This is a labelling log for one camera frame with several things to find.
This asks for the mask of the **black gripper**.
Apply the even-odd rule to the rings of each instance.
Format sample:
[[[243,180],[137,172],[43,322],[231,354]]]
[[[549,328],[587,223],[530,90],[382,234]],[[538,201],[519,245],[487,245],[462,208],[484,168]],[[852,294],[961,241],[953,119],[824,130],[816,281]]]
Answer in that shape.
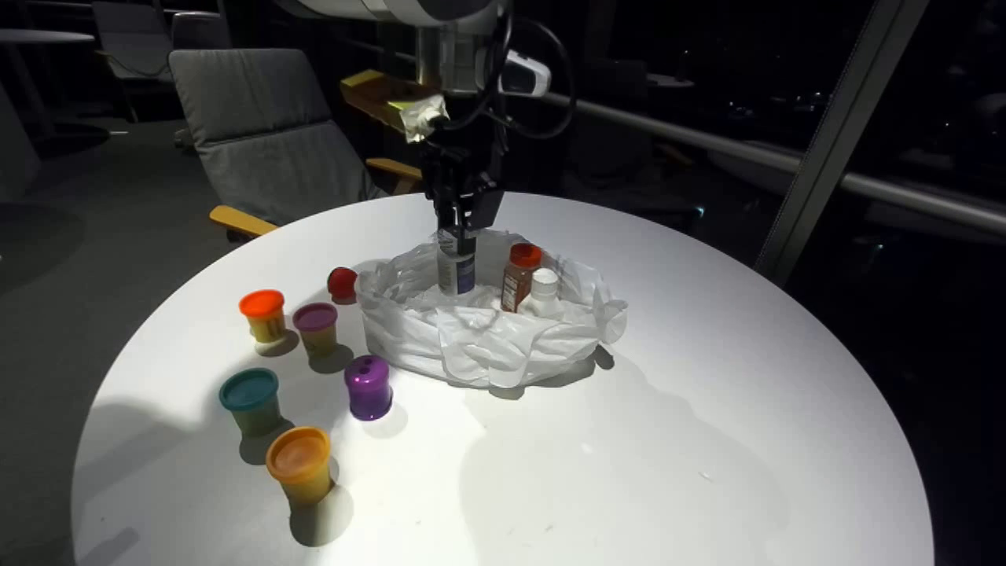
[[[475,194],[471,230],[491,230],[502,201],[506,135],[494,119],[475,123],[432,119],[432,131],[424,139],[420,190],[432,201],[438,230],[455,230],[455,204],[462,194]]]

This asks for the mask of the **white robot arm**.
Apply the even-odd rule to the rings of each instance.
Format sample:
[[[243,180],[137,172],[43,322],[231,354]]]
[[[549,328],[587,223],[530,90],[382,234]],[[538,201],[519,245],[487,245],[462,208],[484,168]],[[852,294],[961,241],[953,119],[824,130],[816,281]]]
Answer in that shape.
[[[343,97],[397,130],[408,145],[428,145],[432,165],[424,192],[438,228],[455,239],[494,223],[501,190],[496,141],[477,123],[501,97],[513,35],[506,0],[286,0],[306,20],[386,23],[416,30],[416,75],[343,83]]]

